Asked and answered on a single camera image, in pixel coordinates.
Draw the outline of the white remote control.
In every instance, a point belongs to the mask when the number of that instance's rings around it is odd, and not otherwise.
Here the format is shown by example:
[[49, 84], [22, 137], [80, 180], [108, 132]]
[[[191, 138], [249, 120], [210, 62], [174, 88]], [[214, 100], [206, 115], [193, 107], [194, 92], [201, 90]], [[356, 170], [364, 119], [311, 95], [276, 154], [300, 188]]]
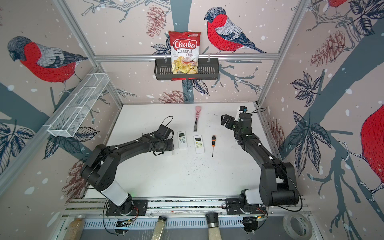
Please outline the white remote control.
[[180, 150], [186, 150], [188, 148], [187, 137], [185, 131], [178, 132], [178, 146]]
[[195, 150], [197, 154], [203, 154], [205, 152], [202, 136], [194, 136]]

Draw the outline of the orange black screwdriver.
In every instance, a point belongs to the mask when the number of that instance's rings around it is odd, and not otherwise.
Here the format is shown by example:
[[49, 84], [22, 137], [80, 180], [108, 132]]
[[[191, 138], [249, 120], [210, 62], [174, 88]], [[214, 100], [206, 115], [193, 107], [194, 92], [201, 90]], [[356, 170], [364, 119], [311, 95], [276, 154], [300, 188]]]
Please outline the orange black screwdriver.
[[216, 145], [216, 136], [213, 135], [212, 136], [212, 157], [214, 156], [214, 149], [215, 149], [215, 145]]

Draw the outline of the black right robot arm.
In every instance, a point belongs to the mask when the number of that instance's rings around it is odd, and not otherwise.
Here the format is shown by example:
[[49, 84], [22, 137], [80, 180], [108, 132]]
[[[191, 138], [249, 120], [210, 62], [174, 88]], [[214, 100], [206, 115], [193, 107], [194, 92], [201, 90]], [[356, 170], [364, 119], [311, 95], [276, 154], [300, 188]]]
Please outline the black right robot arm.
[[238, 120], [229, 115], [221, 116], [221, 125], [234, 132], [239, 146], [247, 152], [261, 169], [259, 196], [266, 207], [280, 207], [302, 203], [295, 169], [275, 157], [252, 132], [252, 114], [240, 113]]

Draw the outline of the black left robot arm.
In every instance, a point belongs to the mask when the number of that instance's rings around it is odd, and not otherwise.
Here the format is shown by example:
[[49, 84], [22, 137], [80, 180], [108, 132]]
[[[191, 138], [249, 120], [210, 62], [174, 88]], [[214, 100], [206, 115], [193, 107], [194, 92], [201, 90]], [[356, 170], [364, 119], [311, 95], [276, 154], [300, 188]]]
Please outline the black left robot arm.
[[143, 134], [124, 144], [109, 147], [100, 144], [83, 166], [81, 177], [121, 211], [130, 211], [133, 205], [132, 196], [116, 180], [118, 166], [140, 154], [152, 152], [158, 156], [173, 151], [173, 136], [172, 129], [160, 125], [157, 131]]

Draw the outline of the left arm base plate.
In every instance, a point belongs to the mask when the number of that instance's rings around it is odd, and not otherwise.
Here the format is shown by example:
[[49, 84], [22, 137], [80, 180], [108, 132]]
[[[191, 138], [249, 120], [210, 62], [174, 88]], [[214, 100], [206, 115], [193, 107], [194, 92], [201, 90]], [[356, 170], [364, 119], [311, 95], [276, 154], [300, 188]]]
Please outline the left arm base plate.
[[122, 206], [116, 206], [112, 201], [108, 200], [105, 215], [107, 217], [120, 216], [145, 216], [148, 208], [148, 200], [133, 199]]

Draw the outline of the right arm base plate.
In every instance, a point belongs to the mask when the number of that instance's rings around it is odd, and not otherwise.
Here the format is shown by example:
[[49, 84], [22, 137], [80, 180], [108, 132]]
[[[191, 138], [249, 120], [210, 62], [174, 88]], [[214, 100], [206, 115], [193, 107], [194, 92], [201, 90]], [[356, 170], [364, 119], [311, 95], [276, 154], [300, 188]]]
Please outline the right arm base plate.
[[228, 215], [266, 215], [267, 208], [264, 205], [250, 205], [239, 198], [225, 199], [222, 208]]

